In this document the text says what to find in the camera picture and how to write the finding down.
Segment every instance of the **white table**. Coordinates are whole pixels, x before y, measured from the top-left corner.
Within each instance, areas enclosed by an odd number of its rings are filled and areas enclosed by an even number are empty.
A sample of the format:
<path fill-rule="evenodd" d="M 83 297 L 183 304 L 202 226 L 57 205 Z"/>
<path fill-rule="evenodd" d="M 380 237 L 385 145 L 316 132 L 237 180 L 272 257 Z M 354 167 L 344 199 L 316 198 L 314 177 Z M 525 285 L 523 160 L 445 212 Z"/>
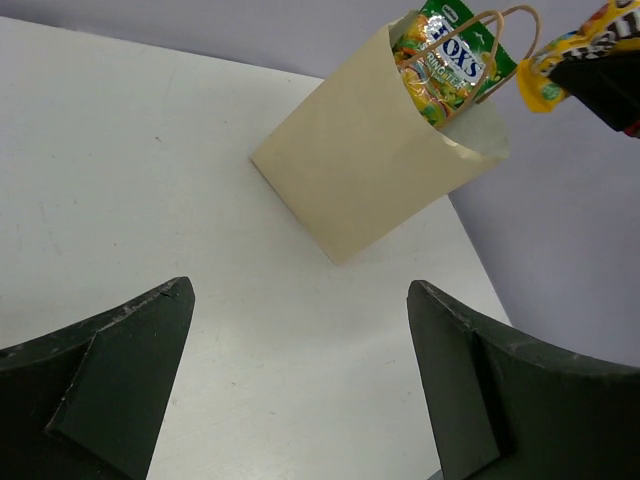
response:
<path fill-rule="evenodd" d="M 0 62 L 0 348 L 186 275 L 151 480 L 438 468 L 409 283 L 506 321 L 448 199 L 335 267 L 248 160 L 319 80 L 7 19 Z"/>

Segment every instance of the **cream paper bag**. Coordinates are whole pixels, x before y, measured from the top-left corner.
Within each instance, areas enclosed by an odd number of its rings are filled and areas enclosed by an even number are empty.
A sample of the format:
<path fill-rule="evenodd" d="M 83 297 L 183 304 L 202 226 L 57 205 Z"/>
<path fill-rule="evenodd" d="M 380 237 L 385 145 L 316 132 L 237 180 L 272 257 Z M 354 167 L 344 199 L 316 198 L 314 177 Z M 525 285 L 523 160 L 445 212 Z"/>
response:
<path fill-rule="evenodd" d="M 490 101 L 440 131 L 420 115 L 391 52 L 414 16 L 373 35 L 251 156 L 336 264 L 509 155 Z"/>

